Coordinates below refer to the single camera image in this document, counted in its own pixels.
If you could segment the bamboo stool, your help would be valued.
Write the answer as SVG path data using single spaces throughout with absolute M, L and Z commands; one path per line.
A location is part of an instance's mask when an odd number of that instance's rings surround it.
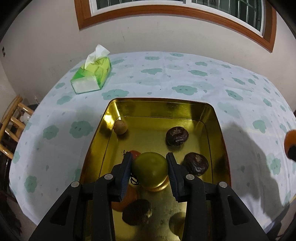
M 16 145 L 25 130 L 34 111 L 23 103 L 23 98 L 17 95 L 4 112 L 1 119 L 1 152 L 13 159 Z

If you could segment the gold rectangular metal tin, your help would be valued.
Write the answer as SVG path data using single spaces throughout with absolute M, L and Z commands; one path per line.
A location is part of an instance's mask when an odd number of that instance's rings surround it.
M 115 121 L 123 120 L 127 131 L 117 135 Z M 170 128 L 181 126 L 189 133 L 181 146 L 166 144 Z M 111 172 L 121 163 L 124 152 L 156 152 L 163 156 L 172 152 L 178 163 L 186 154 L 195 152 L 206 157 L 208 170 L 201 179 L 217 184 L 231 183 L 228 155 L 221 127 L 213 106 L 203 102 L 168 98 L 117 98 L 109 102 L 85 157 L 80 181 L 92 183 Z M 178 240 L 169 228 L 170 218 L 186 212 L 186 204 L 178 203 L 170 186 L 159 192 L 149 192 L 137 186 L 140 198 L 151 203 L 152 216 L 145 225 L 131 226 L 113 212 L 117 240 Z

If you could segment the green tomato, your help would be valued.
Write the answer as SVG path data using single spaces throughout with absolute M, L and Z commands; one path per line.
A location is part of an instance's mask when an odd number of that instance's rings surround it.
M 173 234 L 178 236 L 179 240 L 182 240 L 184 226 L 185 226 L 185 212 L 179 212 L 174 214 L 169 220 L 169 227 Z
M 168 163 L 164 156 L 155 152 L 140 154 L 132 163 L 136 180 L 145 188 L 161 186 L 168 175 Z

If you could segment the small orange with stem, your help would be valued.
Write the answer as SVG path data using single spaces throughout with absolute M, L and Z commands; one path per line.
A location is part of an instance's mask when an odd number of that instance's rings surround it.
M 285 154 L 288 156 L 288 151 L 292 146 L 295 146 L 296 142 L 296 130 L 290 130 L 286 133 L 285 135 L 285 140 L 284 140 L 284 149 L 285 149 Z

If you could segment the green tissue pack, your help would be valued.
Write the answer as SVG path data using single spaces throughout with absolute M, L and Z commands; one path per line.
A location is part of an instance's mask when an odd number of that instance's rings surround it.
M 71 79 L 76 94 L 101 90 L 111 72 L 110 52 L 97 45 Z

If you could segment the wooden-framed barred window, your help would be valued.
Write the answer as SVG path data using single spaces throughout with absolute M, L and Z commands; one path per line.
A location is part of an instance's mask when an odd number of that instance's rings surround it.
M 193 18 L 214 23 L 248 37 L 261 47 L 273 52 L 276 37 L 276 10 L 268 1 L 262 8 L 262 29 L 256 30 L 242 20 L 209 6 L 195 6 L 191 1 L 131 1 L 108 6 L 95 7 L 96 1 L 74 1 L 79 30 L 92 25 L 119 18 L 143 15 L 167 15 Z

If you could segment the small brown kiwi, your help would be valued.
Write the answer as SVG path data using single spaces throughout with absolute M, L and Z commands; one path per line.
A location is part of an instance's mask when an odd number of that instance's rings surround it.
M 126 133 L 128 127 L 125 121 L 123 120 L 117 120 L 114 123 L 113 130 L 117 135 L 123 135 Z

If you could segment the cloud-patterned tablecloth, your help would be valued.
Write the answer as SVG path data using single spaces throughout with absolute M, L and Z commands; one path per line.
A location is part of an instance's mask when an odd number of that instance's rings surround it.
M 110 57 L 102 88 L 76 94 L 68 71 L 26 125 L 10 168 L 10 187 L 38 224 L 66 187 L 78 180 L 108 103 L 118 97 L 165 97 L 211 104 L 222 128 L 234 191 L 266 232 L 283 227 L 295 197 L 295 162 L 284 151 L 295 116 L 266 77 L 223 61 L 181 53 Z

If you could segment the red tomato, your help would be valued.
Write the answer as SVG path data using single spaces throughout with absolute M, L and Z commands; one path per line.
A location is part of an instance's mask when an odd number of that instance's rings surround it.
M 135 151 L 135 150 L 131 150 L 129 152 L 131 153 L 133 160 L 136 160 L 138 158 L 138 156 L 141 154 L 140 152 Z

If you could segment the large orange mandarin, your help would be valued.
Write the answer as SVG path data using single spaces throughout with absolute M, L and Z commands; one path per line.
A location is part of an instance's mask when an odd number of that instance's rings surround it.
M 121 202 L 112 202 L 111 207 L 117 212 L 123 212 L 124 209 L 132 202 L 139 199 L 139 193 L 132 185 L 128 185 L 126 195 Z

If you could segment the dark passion fruit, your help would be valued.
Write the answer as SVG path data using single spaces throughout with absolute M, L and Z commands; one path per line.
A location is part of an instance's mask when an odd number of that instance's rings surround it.
M 208 160 L 201 154 L 190 152 L 186 154 L 182 161 L 182 165 L 189 174 L 194 176 L 203 175 L 209 168 Z
M 122 212 L 122 220 L 131 226 L 145 225 L 151 216 L 152 206 L 146 199 L 138 199 L 130 203 Z
M 181 146 L 188 138 L 188 131 L 181 126 L 175 126 L 166 132 L 166 144 L 169 146 Z

